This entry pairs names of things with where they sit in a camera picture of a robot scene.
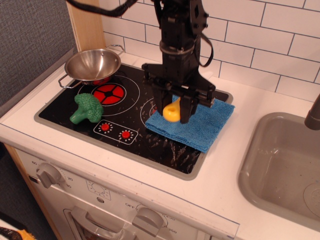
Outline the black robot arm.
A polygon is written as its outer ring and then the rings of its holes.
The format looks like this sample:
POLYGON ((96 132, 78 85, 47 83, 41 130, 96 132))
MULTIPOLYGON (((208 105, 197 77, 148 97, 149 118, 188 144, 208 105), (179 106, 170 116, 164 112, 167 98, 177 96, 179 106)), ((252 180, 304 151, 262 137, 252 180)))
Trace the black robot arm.
POLYGON ((151 85, 158 112, 163 115, 174 95, 180 97, 180 122, 186 124, 199 104, 211 107, 216 87, 199 73, 208 67, 213 55, 200 62, 201 41, 208 14, 200 0, 155 0, 154 8, 161 30, 161 64, 143 64, 144 80, 151 85))

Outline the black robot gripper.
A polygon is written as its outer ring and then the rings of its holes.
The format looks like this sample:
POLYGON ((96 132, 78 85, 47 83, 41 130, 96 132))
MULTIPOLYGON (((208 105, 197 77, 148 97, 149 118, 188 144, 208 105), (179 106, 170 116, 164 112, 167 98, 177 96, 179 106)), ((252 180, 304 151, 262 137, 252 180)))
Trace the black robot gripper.
POLYGON ((151 85, 157 111, 172 103, 173 95, 180 98, 180 123, 187 124, 198 104, 211 107, 216 87, 199 73, 200 48, 173 53, 164 52, 161 64, 142 65, 144 78, 151 85))

